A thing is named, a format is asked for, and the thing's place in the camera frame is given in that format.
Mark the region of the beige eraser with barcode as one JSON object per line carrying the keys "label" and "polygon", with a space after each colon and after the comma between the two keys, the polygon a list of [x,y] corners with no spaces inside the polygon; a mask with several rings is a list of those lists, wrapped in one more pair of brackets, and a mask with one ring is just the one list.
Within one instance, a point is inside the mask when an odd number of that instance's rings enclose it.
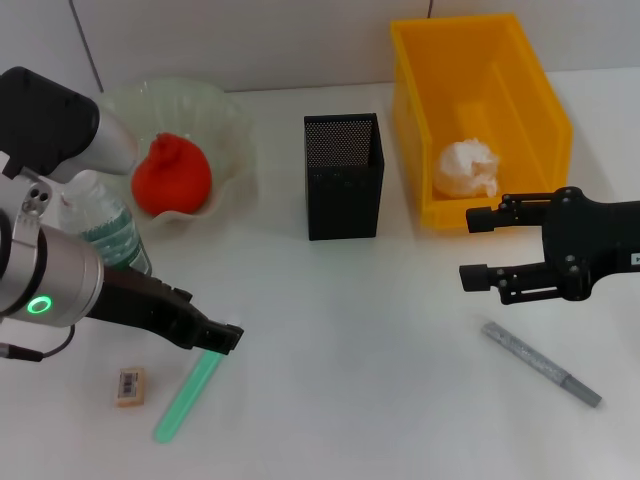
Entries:
{"label": "beige eraser with barcode", "polygon": [[136,407],[144,404],[146,375],[139,367],[120,370],[116,396],[118,408]]}

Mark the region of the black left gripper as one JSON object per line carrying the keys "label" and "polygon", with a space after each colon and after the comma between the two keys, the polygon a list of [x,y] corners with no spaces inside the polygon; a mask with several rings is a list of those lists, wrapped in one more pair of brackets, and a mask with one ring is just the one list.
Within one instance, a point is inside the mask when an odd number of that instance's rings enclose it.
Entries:
{"label": "black left gripper", "polygon": [[244,329],[237,323],[201,320],[193,295],[133,269],[107,268],[87,317],[154,333],[183,349],[229,355]]}

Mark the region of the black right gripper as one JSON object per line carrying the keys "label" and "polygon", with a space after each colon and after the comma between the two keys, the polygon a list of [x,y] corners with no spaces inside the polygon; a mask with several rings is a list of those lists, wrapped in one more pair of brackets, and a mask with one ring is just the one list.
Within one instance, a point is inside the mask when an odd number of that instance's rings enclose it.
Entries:
{"label": "black right gripper", "polygon": [[510,267],[462,265],[465,292],[498,290],[503,305],[590,297],[602,278],[640,273],[640,201],[602,203],[577,187],[551,193],[505,194],[495,209],[466,211],[469,233],[541,226],[546,263]]}

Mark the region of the yellow plastic storage bin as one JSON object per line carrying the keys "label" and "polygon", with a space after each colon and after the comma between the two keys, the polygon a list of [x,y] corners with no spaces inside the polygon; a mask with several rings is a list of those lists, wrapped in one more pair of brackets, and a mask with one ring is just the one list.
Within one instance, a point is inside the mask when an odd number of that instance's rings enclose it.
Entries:
{"label": "yellow plastic storage bin", "polygon": [[396,20],[391,38],[395,137],[423,226],[463,229],[467,209],[500,201],[434,187],[436,162],[456,142],[477,139],[498,156],[501,193],[566,185],[572,126],[515,15]]}

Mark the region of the grey marker pen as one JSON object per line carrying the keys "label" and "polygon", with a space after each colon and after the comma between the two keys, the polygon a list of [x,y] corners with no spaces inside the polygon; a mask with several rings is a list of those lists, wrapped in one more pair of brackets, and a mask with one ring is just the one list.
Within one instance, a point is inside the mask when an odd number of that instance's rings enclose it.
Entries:
{"label": "grey marker pen", "polygon": [[484,324],[481,331],[486,337],[586,405],[591,408],[599,406],[602,401],[599,394],[496,322]]}

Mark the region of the red-orange fruit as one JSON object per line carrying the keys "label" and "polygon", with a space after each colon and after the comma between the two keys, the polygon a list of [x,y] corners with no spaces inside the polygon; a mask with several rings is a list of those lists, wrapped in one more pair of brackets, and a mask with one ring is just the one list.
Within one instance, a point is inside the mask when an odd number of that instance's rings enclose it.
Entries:
{"label": "red-orange fruit", "polygon": [[131,191],[136,204],[151,216],[168,211],[193,214],[208,199],[212,185],[203,151],[186,138],[160,133],[136,168]]}

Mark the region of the black mesh pen holder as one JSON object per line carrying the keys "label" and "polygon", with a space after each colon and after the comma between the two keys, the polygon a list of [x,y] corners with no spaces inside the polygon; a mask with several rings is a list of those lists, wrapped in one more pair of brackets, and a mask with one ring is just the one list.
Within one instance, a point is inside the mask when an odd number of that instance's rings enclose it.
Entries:
{"label": "black mesh pen holder", "polygon": [[306,116],[304,141],[309,239],[375,237],[385,168],[377,116]]}

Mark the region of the translucent green wavy fruit bowl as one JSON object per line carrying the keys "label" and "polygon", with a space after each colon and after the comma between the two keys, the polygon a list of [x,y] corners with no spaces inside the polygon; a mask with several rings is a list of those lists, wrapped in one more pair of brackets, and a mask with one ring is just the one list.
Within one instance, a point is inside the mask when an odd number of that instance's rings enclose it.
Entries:
{"label": "translucent green wavy fruit bowl", "polygon": [[180,77],[139,80],[106,91],[96,103],[118,117],[138,142],[138,160],[147,156],[161,133],[194,143],[209,161],[212,189],[193,214],[168,211],[156,217],[144,212],[131,193],[129,176],[102,174],[101,181],[126,202],[142,232],[173,222],[204,220],[227,202],[230,191],[253,174],[256,145],[250,116],[215,85]]}

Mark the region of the white paper ball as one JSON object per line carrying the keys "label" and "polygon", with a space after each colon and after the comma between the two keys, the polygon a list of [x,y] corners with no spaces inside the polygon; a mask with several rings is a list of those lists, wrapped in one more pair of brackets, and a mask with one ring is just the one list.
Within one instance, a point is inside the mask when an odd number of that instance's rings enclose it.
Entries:
{"label": "white paper ball", "polygon": [[452,198],[494,197],[499,165],[499,156],[478,139],[454,142],[436,161],[433,186]]}

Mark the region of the light green pen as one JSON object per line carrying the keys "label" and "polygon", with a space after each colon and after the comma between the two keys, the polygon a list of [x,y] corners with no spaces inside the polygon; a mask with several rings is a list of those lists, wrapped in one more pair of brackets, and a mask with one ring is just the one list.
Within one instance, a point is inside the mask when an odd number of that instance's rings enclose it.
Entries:
{"label": "light green pen", "polygon": [[202,352],[156,425],[156,443],[169,444],[175,438],[225,357],[213,351]]}

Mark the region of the clear water bottle green label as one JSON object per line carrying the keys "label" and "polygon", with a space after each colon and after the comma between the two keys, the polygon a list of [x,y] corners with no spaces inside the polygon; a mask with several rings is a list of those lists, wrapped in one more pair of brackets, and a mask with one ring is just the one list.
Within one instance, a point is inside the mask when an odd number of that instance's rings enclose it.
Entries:
{"label": "clear water bottle green label", "polygon": [[104,264],[152,274],[152,265],[126,203],[88,170],[65,184],[60,194],[60,228],[91,244]]}

